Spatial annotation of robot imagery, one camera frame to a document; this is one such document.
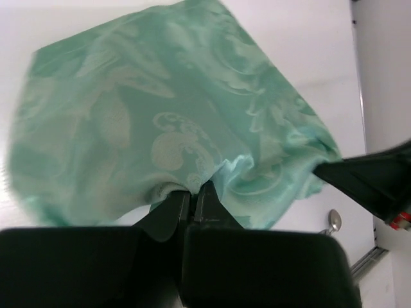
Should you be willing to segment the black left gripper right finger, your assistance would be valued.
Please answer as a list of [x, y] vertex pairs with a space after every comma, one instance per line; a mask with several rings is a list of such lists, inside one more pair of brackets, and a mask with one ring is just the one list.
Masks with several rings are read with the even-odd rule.
[[360, 307], [344, 250], [317, 233], [247, 230], [219, 202], [198, 194], [184, 239], [186, 307]]

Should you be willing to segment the green damask cloth placemat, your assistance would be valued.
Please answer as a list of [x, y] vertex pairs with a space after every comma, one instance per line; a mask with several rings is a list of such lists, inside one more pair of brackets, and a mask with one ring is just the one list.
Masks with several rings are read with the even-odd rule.
[[212, 182], [270, 228], [340, 160], [329, 130], [219, 1], [153, 6], [38, 50], [13, 120], [19, 205], [53, 226], [111, 223]]

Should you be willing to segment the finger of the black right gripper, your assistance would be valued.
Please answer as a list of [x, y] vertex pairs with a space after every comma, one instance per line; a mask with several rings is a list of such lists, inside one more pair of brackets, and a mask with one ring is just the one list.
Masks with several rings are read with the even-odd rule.
[[410, 141], [318, 165], [313, 173], [386, 225], [410, 224]]

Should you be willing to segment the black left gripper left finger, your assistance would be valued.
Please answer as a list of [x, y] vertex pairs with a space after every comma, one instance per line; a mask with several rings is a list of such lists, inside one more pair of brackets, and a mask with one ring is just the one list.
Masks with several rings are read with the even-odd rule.
[[2, 307], [181, 307], [180, 237], [190, 195], [129, 227], [1, 232]]

